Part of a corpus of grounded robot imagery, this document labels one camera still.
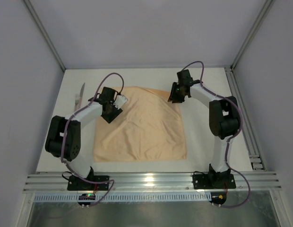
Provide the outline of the peach satin cloth napkin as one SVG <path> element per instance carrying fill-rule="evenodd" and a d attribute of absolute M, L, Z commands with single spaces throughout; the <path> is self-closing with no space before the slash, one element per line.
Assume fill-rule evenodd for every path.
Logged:
<path fill-rule="evenodd" d="M 111 123 L 102 117 L 95 124 L 95 162 L 147 162 L 182 160 L 187 145 L 178 104 L 169 92 L 125 87 L 128 99 Z"/>

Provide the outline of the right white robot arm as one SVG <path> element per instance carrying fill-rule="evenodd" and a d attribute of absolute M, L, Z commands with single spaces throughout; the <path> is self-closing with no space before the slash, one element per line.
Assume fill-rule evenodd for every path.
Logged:
<path fill-rule="evenodd" d="M 233 138 L 242 129 L 241 112 L 234 96 L 224 97 L 214 93 L 198 79 L 194 80 L 189 70 L 177 72 L 168 98 L 172 103 L 183 103 L 186 97 L 200 101 L 209 109 L 209 128 L 214 135 L 214 153 L 208 172 L 195 171 L 192 175 L 194 189 L 234 189 L 232 169 L 228 163 Z"/>

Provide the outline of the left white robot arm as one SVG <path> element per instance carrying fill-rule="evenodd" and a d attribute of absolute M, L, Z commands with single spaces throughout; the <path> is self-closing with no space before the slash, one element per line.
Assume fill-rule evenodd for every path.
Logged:
<path fill-rule="evenodd" d="M 58 157 L 69 171 L 87 183 L 95 183 L 94 170 L 81 156 L 81 131 L 92 120 L 102 117 L 111 123 L 122 113 L 128 99 L 113 88 L 103 87 L 101 93 L 90 98 L 89 103 L 71 115 L 52 117 L 45 140 L 45 150 Z"/>

